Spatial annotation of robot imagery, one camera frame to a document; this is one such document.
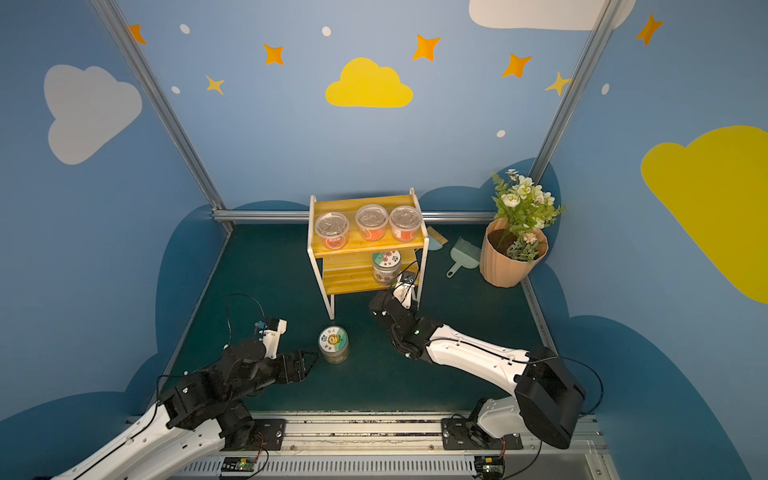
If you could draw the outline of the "sunflower label seed jar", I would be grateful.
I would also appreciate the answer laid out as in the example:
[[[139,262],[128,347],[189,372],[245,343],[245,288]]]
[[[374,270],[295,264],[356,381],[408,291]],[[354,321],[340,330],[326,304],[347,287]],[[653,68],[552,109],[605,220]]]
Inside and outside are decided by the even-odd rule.
[[[318,346],[323,358],[328,363],[343,363],[349,356],[348,333],[342,327],[329,326],[320,333]]]

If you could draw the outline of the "pink flower label seed jar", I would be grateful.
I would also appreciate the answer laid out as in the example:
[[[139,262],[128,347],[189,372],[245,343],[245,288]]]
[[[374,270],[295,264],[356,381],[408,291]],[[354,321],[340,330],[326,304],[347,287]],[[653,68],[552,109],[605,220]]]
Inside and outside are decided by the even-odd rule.
[[[402,264],[402,255],[398,250],[377,252],[372,255],[374,279],[383,285],[389,285],[397,276]]]

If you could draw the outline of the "clear lid seed container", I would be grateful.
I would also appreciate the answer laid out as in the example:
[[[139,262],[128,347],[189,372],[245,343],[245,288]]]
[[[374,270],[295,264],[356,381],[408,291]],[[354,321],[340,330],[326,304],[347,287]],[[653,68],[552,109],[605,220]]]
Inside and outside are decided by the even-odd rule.
[[[421,229],[421,213],[412,206],[403,205],[394,208],[389,214],[389,223],[393,238],[399,242],[414,241]]]
[[[324,246],[330,250],[339,250],[347,244],[349,220],[340,212],[328,212],[315,221],[315,233]]]
[[[381,205],[367,204],[357,210],[355,221],[363,240],[378,241],[386,233],[389,215]]]

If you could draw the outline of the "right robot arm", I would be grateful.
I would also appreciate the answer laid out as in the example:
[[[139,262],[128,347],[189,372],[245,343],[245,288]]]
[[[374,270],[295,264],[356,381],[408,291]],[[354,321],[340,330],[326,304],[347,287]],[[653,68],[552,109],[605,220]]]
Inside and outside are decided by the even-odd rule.
[[[461,370],[508,394],[480,403],[470,418],[475,429],[500,439],[523,424],[544,444],[570,447],[587,391],[552,350],[505,348],[418,318],[416,302],[397,291],[377,293],[369,310],[405,357]]]

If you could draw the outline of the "blue brush tan bristles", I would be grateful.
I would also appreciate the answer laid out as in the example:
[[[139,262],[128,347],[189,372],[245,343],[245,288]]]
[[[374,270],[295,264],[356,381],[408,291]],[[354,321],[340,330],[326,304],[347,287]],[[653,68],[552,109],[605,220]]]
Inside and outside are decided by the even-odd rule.
[[[447,242],[447,238],[440,234],[434,227],[428,226],[427,233],[429,237],[429,250],[440,250]]]

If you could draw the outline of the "left circuit board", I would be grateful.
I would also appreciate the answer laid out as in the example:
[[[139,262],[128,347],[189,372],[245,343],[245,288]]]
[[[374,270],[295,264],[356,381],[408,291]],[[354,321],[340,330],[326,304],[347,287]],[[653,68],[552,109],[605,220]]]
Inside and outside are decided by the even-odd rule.
[[[254,474],[262,462],[256,457],[225,457],[221,463],[222,476],[249,476]]]

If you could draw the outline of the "pink ribbed flower pot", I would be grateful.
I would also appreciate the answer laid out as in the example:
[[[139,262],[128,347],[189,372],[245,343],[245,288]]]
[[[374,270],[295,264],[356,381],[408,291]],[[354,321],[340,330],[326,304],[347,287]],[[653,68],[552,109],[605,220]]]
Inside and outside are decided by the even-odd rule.
[[[511,288],[520,283],[532,270],[543,261],[549,250],[548,239],[540,230],[535,230],[539,245],[536,258],[531,261],[514,260],[499,252],[492,241],[501,238],[506,219],[492,221],[486,228],[480,259],[480,273],[483,278],[495,287]]]

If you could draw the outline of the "right circuit board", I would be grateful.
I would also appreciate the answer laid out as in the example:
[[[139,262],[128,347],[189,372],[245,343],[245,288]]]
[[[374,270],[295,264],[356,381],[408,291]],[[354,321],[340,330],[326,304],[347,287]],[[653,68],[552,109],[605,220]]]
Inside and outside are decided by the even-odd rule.
[[[473,478],[477,480],[501,480],[505,474],[505,461],[500,456],[475,456]]]

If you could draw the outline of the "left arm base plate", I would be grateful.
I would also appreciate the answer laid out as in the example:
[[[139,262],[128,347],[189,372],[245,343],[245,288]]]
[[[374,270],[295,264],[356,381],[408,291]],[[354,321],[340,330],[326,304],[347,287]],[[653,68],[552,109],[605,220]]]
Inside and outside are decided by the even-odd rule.
[[[287,421],[282,418],[251,419],[226,437],[224,450],[279,451],[282,448],[286,425]]]

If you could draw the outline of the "aluminium front rail base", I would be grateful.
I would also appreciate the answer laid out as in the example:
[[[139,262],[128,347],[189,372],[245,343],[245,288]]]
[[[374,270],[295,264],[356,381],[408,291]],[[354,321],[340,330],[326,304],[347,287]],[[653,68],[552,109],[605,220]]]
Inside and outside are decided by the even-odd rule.
[[[272,412],[256,419],[287,421],[279,451],[215,451],[168,479],[474,479],[475,456],[500,456],[503,478],[615,479],[617,469],[596,419],[578,422],[571,446],[542,444],[522,424],[514,428],[522,450],[444,450],[440,421],[447,412],[312,414]],[[249,476],[222,476],[225,457],[256,457]]]

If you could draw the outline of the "white frame wooden shelf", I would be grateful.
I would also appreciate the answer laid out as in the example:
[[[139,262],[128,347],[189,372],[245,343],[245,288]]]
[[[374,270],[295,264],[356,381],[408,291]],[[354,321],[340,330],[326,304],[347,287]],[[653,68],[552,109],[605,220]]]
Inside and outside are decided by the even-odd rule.
[[[395,196],[332,201],[319,201],[314,195],[310,197],[307,254],[330,320],[335,319],[335,300],[338,295],[374,291],[384,287],[374,279],[373,255],[386,250],[399,251],[403,256],[404,266],[417,273],[413,293],[416,299],[421,298],[420,284],[424,280],[429,246],[426,225],[419,223],[414,238],[407,242],[398,241],[390,227],[386,228],[381,239],[365,240],[356,225],[355,214],[367,204],[380,205],[387,211],[400,206],[421,209],[414,190]],[[340,249],[328,248],[315,230],[316,221],[321,216],[333,212],[344,215],[349,222],[346,243]]]

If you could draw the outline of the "aluminium back rail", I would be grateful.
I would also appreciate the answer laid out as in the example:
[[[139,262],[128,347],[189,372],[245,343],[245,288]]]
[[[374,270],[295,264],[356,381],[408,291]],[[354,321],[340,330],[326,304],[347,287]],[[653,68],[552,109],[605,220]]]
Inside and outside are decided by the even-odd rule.
[[[491,211],[423,212],[426,223],[489,223],[496,213]],[[223,210],[213,209],[212,218],[220,223],[308,223],[309,211]]]

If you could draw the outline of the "right aluminium corner post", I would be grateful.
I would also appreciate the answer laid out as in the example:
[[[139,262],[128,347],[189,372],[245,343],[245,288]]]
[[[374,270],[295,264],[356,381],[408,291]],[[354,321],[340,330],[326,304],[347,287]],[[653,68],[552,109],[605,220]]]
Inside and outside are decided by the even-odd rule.
[[[573,71],[571,82],[560,101],[528,176],[539,183],[565,133],[578,102],[615,29],[625,1],[605,1]]]

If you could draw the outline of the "aluminium corner post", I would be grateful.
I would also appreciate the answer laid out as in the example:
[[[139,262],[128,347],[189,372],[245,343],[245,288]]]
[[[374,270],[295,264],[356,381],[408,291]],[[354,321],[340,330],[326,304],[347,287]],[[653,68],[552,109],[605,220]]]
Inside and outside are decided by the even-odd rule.
[[[578,102],[615,29],[625,1],[605,1],[573,71],[571,82],[560,101],[528,176],[539,183],[565,133]]]
[[[138,80],[208,203],[214,210],[224,210],[226,206],[223,198],[214,186],[211,176],[173,111],[162,86],[141,51],[141,44],[134,38],[117,2],[92,0],[91,4]]]

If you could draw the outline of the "left aluminium corner post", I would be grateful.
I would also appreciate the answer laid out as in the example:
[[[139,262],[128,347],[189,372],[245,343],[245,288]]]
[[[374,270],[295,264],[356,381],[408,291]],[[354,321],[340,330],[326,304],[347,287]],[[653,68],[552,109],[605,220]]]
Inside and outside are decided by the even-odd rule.
[[[162,86],[141,51],[141,44],[134,38],[117,2],[92,0],[91,4],[138,80],[208,203],[214,210],[224,210],[226,206],[223,198],[214,186],[211,176],[173,111]]]

